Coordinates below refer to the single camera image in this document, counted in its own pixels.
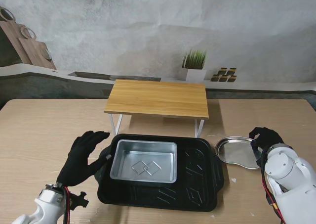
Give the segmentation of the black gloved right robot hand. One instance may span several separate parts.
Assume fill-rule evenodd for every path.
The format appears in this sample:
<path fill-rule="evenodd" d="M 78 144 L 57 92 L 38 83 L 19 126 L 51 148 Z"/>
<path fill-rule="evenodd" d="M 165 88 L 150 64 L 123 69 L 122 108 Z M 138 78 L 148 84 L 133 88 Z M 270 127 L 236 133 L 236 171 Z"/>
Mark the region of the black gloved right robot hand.
<path fill-rule="evenodd" d="M 261 167 L 263 151 L 266 151 L 275 144 L 284 143 L 277 132 L 266 127 L 255 127 L 249 133 L 249 138 L 252 139 L 251 147 L 259 167 Z"/>

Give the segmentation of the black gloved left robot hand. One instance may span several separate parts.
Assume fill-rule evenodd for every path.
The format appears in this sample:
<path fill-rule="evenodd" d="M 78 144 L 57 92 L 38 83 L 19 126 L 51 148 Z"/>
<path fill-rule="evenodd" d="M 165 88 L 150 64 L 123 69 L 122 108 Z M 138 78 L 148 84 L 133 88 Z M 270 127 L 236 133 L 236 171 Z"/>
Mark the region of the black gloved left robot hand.
<path fill-rule="evenodd" d="M 87 131 L 77 137 L 56 182 L 67 187 L 76 186 L 99 171 L 111 155 L 106 153 L 91 164 L 88 164 L 88 158 L 96 146 L 109 136 L 110 134 L 104 131 Z"/>

